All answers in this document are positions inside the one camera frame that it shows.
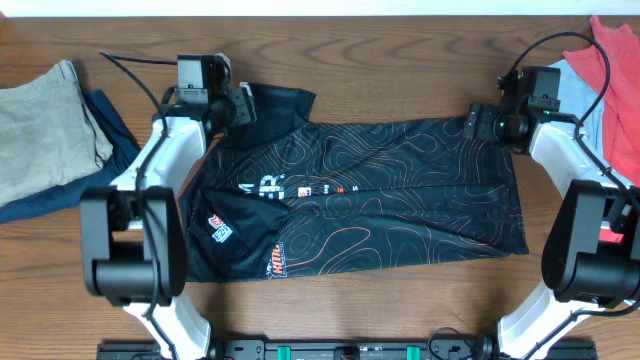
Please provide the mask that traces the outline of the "black cycling jersey orange print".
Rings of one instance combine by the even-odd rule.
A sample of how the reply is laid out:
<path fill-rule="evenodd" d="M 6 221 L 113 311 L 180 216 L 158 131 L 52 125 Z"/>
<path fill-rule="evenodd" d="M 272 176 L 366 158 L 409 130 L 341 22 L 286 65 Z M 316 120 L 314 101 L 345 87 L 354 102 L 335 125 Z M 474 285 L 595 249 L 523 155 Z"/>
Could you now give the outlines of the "black cycling jersey orange print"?
<path fill-rule="evenodd" d="M 524 255 L 510 152 L 460 117 L 315 123 L 302 89 L 252 84 L 183 192 L 194 282 L 272 280 Z"/>

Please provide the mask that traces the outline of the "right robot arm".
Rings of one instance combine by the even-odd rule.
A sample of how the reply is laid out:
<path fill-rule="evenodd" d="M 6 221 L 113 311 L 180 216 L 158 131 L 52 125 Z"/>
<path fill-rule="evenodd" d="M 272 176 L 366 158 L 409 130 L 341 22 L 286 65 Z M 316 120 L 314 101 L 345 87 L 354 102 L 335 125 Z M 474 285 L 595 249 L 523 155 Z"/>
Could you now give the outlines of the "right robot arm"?
<path fill-rule="evenodd" d="M 590 317 L 639 308 L 639 190 L 586 141 L 578 119 L 537 106 L 474 103 L 464 135 L 523 146 L 563 197 L 546 240 L 542 280 L 497 324 L 495 359 L 545 359 Z"/>

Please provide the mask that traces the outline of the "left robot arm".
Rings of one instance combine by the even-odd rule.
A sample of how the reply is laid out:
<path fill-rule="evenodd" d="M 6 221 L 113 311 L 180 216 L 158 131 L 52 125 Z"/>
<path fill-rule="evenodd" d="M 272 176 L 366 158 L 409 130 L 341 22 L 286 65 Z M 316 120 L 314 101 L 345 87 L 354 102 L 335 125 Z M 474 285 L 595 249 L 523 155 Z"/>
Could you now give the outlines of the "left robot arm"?
<path fill-rule="evenodd" d="M 187 248 L 177 195 L 213 136 L 256 117 L 248 83 L 218 96 L 177 88 L 161 102 L 147 143 L 110 184 L 81 196 L 84 283 L 90 294 L 134 316 L 149 343 L 106 343 L 99 359 L 224 359 L 224 344 L 185 290 Z"/>

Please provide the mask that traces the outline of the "light grey t-shirt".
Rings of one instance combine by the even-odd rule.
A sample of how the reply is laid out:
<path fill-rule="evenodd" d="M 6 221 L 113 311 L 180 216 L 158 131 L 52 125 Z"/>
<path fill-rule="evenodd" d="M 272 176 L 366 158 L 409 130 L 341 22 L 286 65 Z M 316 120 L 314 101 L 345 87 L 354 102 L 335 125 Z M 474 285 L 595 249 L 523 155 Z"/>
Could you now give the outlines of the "light grey t-shirt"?
<path fill-rule="evenodd" d="M 551 65 L 561 71 L 558 99 L 560 112 L 580 118 L 596 100 L 598 94 L 571 68 L 566 60 Z M 604 104 L 599 103 L 580 128 L 587 149 L 606 167 L 602 141 Z M 607 187 L 616 185 L 596 166 L 574 139 L 572 121 L 562 123 L 552 120 L 542 125 L 534 135 L 530 146 L 532 158 L 548 173 L 558 191 L 565 195 L 572 180 L 592 180 Z"/>

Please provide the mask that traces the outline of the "folded navy blue garment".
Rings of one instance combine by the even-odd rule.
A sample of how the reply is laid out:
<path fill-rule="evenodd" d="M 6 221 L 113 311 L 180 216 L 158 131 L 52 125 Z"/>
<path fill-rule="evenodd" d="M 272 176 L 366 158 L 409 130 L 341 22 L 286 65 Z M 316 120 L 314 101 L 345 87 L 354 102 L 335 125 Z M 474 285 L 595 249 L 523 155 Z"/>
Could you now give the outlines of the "folded navy blue garment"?
<path fill-rule="evenodd" d="M 1 223 L 31 219 L 77 206 L 87 187 L 106 186 L 122 174 L 134 161 L 141 148 L 125 125 L 121 116 L 102 90 L 84 93 L 91 114 L 113 145 L 113 152 L 98 172 L 74 180 L 66 185 L 54 186 L 4 205 Z"/>

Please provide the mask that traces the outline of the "red t-shirt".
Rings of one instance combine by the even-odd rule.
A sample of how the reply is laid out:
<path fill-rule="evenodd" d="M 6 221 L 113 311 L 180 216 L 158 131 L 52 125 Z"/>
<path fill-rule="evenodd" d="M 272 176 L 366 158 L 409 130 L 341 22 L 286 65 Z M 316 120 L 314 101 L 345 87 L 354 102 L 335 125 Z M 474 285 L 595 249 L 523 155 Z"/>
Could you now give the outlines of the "red t-shirt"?
<path fill-rule="evenodd" d="M 602 141 L 604 159 L 634 185 L 639 184 L 639 37 L 624 24 L 618 28 L 589 19 L 593 36 L 610 63 L 604 104 Z M 571 68 L 597 94 L 605 80 L 604 60 L 595 46 L 563 53 Z"/>

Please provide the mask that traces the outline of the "folded beige garment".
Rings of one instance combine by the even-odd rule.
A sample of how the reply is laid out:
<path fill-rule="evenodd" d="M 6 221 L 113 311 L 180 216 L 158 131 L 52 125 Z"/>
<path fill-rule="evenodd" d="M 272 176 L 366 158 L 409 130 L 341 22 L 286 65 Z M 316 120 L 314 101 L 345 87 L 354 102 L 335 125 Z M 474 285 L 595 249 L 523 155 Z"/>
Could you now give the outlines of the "folded beige garment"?
<path fill-rule="evenodd" d="M 1 91 L 3 205 L 92 175 L 112 153 L 71 61 Z"/>

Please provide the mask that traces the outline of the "black mounting rail base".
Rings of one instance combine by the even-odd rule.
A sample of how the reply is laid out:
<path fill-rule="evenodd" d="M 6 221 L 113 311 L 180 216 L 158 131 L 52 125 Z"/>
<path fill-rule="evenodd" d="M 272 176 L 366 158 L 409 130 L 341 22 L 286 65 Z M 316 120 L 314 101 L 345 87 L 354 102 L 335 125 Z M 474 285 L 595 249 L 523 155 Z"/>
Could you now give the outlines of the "black mounting rail base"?
<path fill-rule="evenodd" d="M 199 359 L 216 360 L 428 360 L 515 359 L 500 354 L 491 336 L 465 336 L 436 332 L 426 342 L 272 342 L 260 339 L 214 342 Z M 155 343 L 98 344 L 98 360 L 159 360 Z M 549 360 L 597 360 L 595 342 L 560 340 L 552 345 Z"/>

